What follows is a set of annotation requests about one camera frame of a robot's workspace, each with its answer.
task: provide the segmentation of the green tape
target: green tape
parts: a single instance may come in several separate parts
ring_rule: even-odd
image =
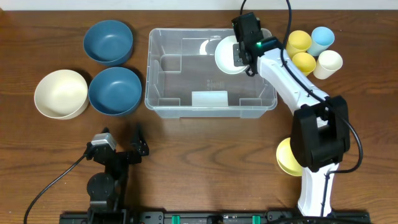
[[[261,224],[261,217],[259,215],[253,215],[253,224]]]
[[[172,216],[172,224],[180,224],[180,216],[179,215]]]

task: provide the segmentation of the brown wooden surface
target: brown wooden surface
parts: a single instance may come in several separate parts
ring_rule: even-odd
[[[146,78],[149,32],[156,27],[230,27],[237,11],[4,12],[0,16],[0,223],[22,223],[32,199],[75,162],[86,142],[108,126],[126,145],[140,122],[151,154],[131,169],[127,201],[136,208],[168,211],[266,210],[293,207],[300,178],[283,173],[275,149],[291,129],[282,100],[260,119],[162,120],[142,102],[124,118],[89,107],[75,119],[42,116],[33,95],[58,69],[94,77],[105,69],[82,47],[90,26],[105,19],[134,28],[134,55],[125,65]],[[287,11],[256,12],[262,26],[283,38]],[[332,207],[370,212],[374,223],[398,219],[398,17],[396,11],[294,11],[292,30],[317,26],[335,31],[331,49],[343,68],[327,80],[309,79],[330,95],[343,95],[364,146],[361,168],[337,175]],[[353,166],[357,148],[341,168]],[[103,167],[83,161],[33,207],[29,223],[58,223],[63,211],[85,211],[88,179]]]

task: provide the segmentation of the gray storage box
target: gray storage box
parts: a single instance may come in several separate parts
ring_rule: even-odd
[[[232,29],[152,30],[145,105],[161,118],[259,118],[274,109],[277,95],[267,80],[245,72],[228,75],[217,67],[217,44],[230,35]]]

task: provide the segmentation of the cable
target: cable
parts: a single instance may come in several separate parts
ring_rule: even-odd
[[[24,224],[27,224],[27,216],[29,215],[30,210],[32,209],[33,205],[36,203],[36,201],[51,187],[53,186],[55,183],[58,182],[58,180],[60,180],[64,175],[66,175],[67,173],[69,173],[73,168],[75,168],[75,166],[77,166],[79,164],[79,162],[81,162],[86,156],[83,155],[80,157],[80,159],[78,159],[71,167],[69,167],[69,169],[67,169],[63,174],[61,174],[59,177],[57,177],[55,180],[53,180],[53,182],[51,182],[50,184],[48,184],[48,186],[46,186],[37,196],[35,199],[33,199],[32,203],[30,203],[29,207],[27,208],[26,212],[25,212],[25,217],[24,217]]]
[[[244,6],[245,3],[246,3],[246,0],[243,0],[242,6],[241,6],[241,12],[239,13],[239,15],[242,15],[242,13],[243,13],[243,6]]]
[[[356,222],[351,220],[344,220],[340,218],[332,217],[293,217],[293,218],[281,218],[278,220],[267,222],[267,224],[279,224],[279,223],[297,223],[297,222],[322,222],[322,223],[338,223],[338,224],[365,224],[364,222]]]
[[[290,2],[289,0],[286,0],[287,3],[287,7],[289,9],[289,21],[287,23],[287,29],[286,29],[286,34],[284,37],[284,47],[286,47],[287,44],[287,39],[289,36],[289,32],[290,32],[290,26],[292,24],[292,7],[290,6]],[[329,182],[329,178],[330,178],[330,174],[347,174],[350,172],[354,172],[356,171],[361,163],[362,163],[362,159],[363,159],[363,148],[362,148],[362,143],[361,140],[359,139],[359,136],[357,134],[357,132],[355,131],[354,127],[352,127],[352,125],[341,115],[339,114],[337,111],[335,111],[333,109],[333,107],[331,105],[329,105],[324,99],[320,98],[319,96],[317,96],[316,94],[313,93],[312,90],[308,89],[294,74],[293,72],[290,70],[290,68],[287,66],[287,62],[284,59],[284,55],[283,55],[283,51],[284,48],[280,51],[280,58],[282,59],[282,64],[283,66],[286,68],[286,70],[289,72],[290,76],[312,97],[314,97],[314,99],[318,100],[320,103],[324,104],[330,111],[334,112],[334,114],[336,114],[337,117],[339,117],[340,120],[342,120],[342,122],[345,123],[345,125],[347,125],[347,127],[349,128],[349,130],[353,133],[353,136],[355,138],[356,144],[358,145],[358,151],[359,151],[359,156],[358,156],[358,161],[356,163],[356,165],[351,168],[351,169],[347,169],[347,170],[334,170],[334,171],[329,171],[326,173],[325,178],[325,189],[323,191],[323,198],[322,198],[322,209],[321,209],[321,217],[323,217],[323,212],[325,209],[325,202],[326,202],[326,193],[328,190],[328,182]]]

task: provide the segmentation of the white background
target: white background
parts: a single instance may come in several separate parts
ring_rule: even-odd
[[[237,10],[243,0],[0,0],[3,10]],[[398,0],[290,0],[293,9],[398,9]],[[248,0],[245,9],[286,9],[284,0]]]

